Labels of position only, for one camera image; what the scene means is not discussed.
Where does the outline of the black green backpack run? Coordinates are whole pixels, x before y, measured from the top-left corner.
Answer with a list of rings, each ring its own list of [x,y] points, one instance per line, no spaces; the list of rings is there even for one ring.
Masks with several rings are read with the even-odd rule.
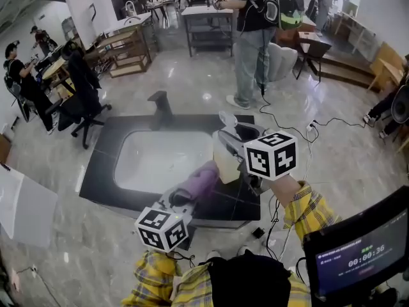
[[[301,26],[304,17],[304,0],[278,0],[279,28],[283,31]]]

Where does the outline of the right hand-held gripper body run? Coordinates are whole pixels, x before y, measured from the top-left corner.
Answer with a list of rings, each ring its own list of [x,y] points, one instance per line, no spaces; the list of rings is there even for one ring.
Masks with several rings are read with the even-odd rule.
[[[245,175],[256,195],[265,192],[266,181],[275,181],[298,168],[298,139],[280,130],[243,144]]]

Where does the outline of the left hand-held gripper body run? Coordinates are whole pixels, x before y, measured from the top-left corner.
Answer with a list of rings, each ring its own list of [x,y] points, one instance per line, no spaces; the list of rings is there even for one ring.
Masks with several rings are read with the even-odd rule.
[[[140,204],[134,210],[139,213],[135,230],[141,242],[150,249],[170,253],[177,248],[187,251],[195,228],[190,225],[196,203],[173,205],[168,201]]]

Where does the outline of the person's right forearm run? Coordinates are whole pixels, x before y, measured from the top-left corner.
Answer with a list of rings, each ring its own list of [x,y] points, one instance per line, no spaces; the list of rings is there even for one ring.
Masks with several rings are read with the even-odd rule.
[[[286,175],[270,182],[269,186],[284,207],[284,227],[294,227],[300,240],[311,232],[342,221],[325,198],[306,181]]]

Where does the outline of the white sink basin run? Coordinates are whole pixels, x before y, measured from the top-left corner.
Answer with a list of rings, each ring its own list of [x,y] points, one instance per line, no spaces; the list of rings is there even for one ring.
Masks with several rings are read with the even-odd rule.
[[[114,181],[122,189],[163,194],[213,159],[211,135],[199,131],[137,131],[121,147]]]

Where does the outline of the black monitor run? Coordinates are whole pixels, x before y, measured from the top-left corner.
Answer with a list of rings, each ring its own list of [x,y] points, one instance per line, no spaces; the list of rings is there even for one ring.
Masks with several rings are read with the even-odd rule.
[[[303,248],[312,307],[361,302],[409,264],[409,186],[305,235]]]

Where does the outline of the round wooden table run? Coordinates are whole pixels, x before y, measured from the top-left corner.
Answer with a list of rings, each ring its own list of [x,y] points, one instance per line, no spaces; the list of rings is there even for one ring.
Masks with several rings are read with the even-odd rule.
[[[58,95],[61,97],[59,88],[64,88],[63,99],[71,97],[75,94],[75,87],[67,70],[68,62],[62,57],[59,57],[53,64],[49,65],[42,71],[42,81],[48,85],[49,91],[56,89]]]

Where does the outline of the grey shelf table white top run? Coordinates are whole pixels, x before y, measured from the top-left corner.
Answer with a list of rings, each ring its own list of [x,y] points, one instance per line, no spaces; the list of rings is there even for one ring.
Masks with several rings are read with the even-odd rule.
[[[187,36],[189,56],[193,49],[227,48],[233,55],[233,11],[212,6],[187,7],[181,13]]]

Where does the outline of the black faucet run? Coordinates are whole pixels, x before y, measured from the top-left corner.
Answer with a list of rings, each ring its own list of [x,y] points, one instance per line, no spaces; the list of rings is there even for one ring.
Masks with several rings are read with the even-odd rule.
[[[151,119],[150,129],[160,130],[170,126],[173,122],[173,112],[169,105],[167,92],[163,90],[157,91],[148,98],[148,101],[154,102],[156,105],[155,113]]]

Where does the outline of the wooden shelf rack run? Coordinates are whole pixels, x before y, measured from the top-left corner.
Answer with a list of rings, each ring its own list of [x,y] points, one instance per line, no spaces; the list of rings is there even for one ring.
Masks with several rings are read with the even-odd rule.
[[[141,26],[104,38],[97,46],[98,57],[109,59],[112,78],[143,73],[151,64],[151,55]]]

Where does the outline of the person's left forearm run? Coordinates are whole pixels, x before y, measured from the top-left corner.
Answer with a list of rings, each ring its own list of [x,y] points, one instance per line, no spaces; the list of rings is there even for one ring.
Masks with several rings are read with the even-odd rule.
[[[158,251],[145,251],[135,265],[136,285],[121,307],[170,307],[173,282],[181,276],[177,261]]]

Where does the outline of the purple grey cloth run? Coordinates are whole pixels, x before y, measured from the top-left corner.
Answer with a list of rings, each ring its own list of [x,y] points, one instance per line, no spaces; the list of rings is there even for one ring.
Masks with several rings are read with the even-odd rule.
[[[195,170],[182,183],[176,186],[169,201],[180,207],[186,203],[208,196],[219,179],[219,169],[214,160],[210,160]]]

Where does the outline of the white soap pump bottle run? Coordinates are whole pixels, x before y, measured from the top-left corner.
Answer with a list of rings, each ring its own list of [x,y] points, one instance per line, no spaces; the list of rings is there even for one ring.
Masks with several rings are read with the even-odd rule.
[[[224,124],[221,128],[224,138],[231,139],[229,135],[232,135],[236,138],[233,142],[241,143],[241,137],[237,132],[238,120],[235,115],[219,111],[219,118]],[[240,172],[237,170],[241,158],[238,158],[236,155],[236,150],[230,145],[223,141],[220,136],[220,130],[215,131],[212,134],[213,139],[213,159],[219,169],[219,176],[223,184],[228,184],[232,181],[239,179]]]

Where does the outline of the cardboard box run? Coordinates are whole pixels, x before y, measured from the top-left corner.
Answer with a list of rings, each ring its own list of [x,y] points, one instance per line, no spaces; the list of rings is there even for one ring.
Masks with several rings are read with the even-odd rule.
[[[0,134],[0,162],[5,163],[10,153],[12,144],[2,134]]]

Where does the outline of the black grey backpack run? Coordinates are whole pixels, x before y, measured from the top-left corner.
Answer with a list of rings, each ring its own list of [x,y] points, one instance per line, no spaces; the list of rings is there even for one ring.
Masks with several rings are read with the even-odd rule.
[[[391,115],[399,124],[409,120],[409,85],[404,85],[397,91],[392,102]]]

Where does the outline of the white counter chrome faucet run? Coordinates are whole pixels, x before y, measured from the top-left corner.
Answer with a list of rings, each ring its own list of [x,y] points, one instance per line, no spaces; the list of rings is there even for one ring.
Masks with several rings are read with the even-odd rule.
[[[120,30],[129,29],[132,26],[143,25],[145,22],[151,19],[151,13],[137,14],[133,1],[127,1],[125,3],[125,11],[128,15],[127,18],[118,20],[114,25],[109,26],[102,31],[105,37],[108,37],[110,33],[118,32]]]

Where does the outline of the wooden platform step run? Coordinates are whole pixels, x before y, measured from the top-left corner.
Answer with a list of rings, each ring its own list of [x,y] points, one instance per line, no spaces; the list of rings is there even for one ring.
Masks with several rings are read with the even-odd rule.
[[[375,79],[375,75],[365,63],[339,54],[326,53],[321,59],[321,66],[316,66],[316,71],[319,70],[324,78],[361,88],[368,88]]]

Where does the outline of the black wooden chair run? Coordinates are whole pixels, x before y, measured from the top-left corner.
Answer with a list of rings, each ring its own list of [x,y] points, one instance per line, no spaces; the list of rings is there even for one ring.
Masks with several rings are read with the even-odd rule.
[[[297,59],[300,60],[300,68],[297,73],[293,72],[298,80],[307,63],[315,61],[319,65],[318,81],[321,82],[321,62],[324,55],[329,51],[331,45],[322,42],[315,32],[298,31],[295,34],[295,43],[298,52]]]

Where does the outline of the person's torso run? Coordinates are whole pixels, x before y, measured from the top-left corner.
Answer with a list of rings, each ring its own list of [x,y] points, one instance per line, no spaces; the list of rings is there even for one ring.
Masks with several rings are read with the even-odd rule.
[[[172,307],[312,307],[308,287],[291,271],[251,251],[200,263],[173,294]]]

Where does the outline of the dark sink vanity cabinet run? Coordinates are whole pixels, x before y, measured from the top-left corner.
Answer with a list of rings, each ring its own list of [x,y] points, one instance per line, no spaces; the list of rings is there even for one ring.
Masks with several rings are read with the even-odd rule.
[[[140,204],[158,201],[159,194],[132,191],[118,187],[114,170],[125,138],[137,131],[150,129],[152,115],[118,116],[105,121],[89,160],[80,197],[115,212],[136,218]],[[254,195],[243,178],[224,185],[218,181],[209,198],[202,200],[200,213],[192,225],[210,228],[240,228],[261,218],[260,197]]]

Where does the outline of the black office chair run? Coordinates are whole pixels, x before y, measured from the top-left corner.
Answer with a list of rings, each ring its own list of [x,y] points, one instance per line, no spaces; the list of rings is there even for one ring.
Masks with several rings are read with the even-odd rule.
[[[92,125],[105,125],[96,119],[104,110],[110,111],[110,104],[102,105],[98,97],[101,89],[98,77],[84,60],[82,49],[72,40],[67,41],[61,50],[61,57],[68,63],[68,74],[74,85],[74,94],[66,99],[53,103],[45,114],[59,113],[59,120],[68,120],[77,127],[71,132],[73,137],[83,130],[82,147],[88,149],[86,142],[88,130]]]

